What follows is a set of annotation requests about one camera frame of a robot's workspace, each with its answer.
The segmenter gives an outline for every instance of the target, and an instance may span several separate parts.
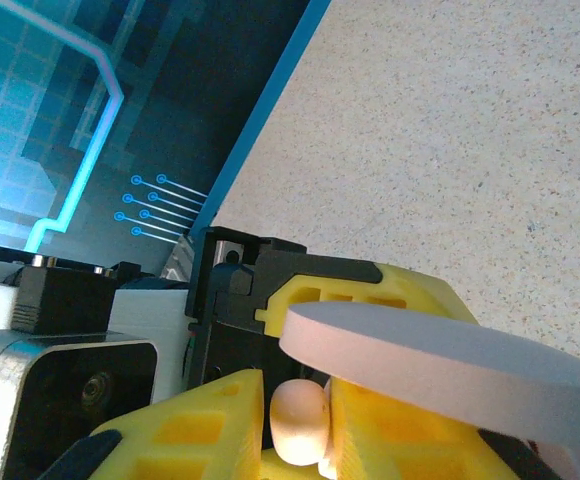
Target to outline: blue edge strip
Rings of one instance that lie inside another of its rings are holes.
[[[228,194],[228,190],[232,187],[254,142],[257,140],[259,133],[261,133],[277,100],[279,100],[281,92],[283,92],[292,72],[299,63],[301,55],[303,55],[323,15],[326,13],[328,5],[330,5],[330,0],[310,0],[310,3],[308,3],[301,20],[297,24],[297,28],[295,28],[292,37],[290,37],[285,50],[279,58],[279,62],[268,79],[268,83],[266,83],[237,142],[234,144],[230,155],[228,155],[223,169],[212,186],[212,190],[210,190],[201,212],[199,212],[192,225],[189,233],[191,237],[196,237],[203,228],[209,226],[214,220],[219,207]]]

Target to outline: granite surface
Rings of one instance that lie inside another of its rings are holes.
[[[580,357],[580,2],[334,0],[215,224]]]

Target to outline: beige ball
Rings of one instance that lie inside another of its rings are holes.
[[[270,402],[270,430],[285,462],[305,466],[321,461],[330,432],[330,405],[323,388],[300,379],[279,385]]]

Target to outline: speckled countertop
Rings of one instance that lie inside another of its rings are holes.
[[[334,0],[215,224],[580,357],[580,2]]]

